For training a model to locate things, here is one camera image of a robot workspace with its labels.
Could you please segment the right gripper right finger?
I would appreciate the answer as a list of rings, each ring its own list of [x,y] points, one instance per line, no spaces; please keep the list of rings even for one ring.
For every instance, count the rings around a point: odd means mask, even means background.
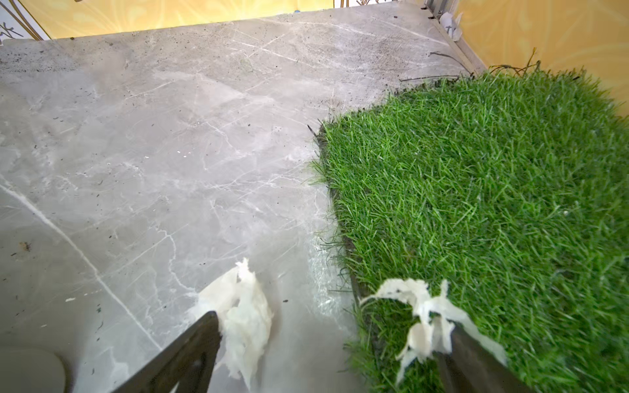
[[[436,353],[445,392],[532,392],[461,327],[455,327],[451,336],[452,352]]]

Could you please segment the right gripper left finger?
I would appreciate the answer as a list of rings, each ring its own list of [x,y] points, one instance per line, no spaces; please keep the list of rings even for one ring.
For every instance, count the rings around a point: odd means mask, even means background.
[[[208,392],[221,334],[215,311],[204,314],[117,392]]]

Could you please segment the torn white tissue scrap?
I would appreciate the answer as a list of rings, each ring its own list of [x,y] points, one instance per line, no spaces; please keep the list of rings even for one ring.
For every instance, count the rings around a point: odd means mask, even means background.
[[[443,280],[438,296],[431,296],[429,285],[419,279],[389,278],[375,294],[360,301],[363,305],[374,299],[395,300],[412,307],[413,316],[419,318],[407,333],[406,344],[396,356],[400,368],[396,375],[396,384],[400,384],[406,369],[414,362],[424,363],[432,358],[434,352],[450,355],[453,351],[451,338],[460,324],[481,347],[492,354],[501,365],[507,365],[507,355],[503,346],[481,334],[469,315],[448,299],[449,283]]]

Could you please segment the beige tissue box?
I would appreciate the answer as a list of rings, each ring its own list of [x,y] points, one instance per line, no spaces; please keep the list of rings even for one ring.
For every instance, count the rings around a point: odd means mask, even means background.
[[[66,392],[67,379],[64,363],[52,352],[1,349],[1,392]]]

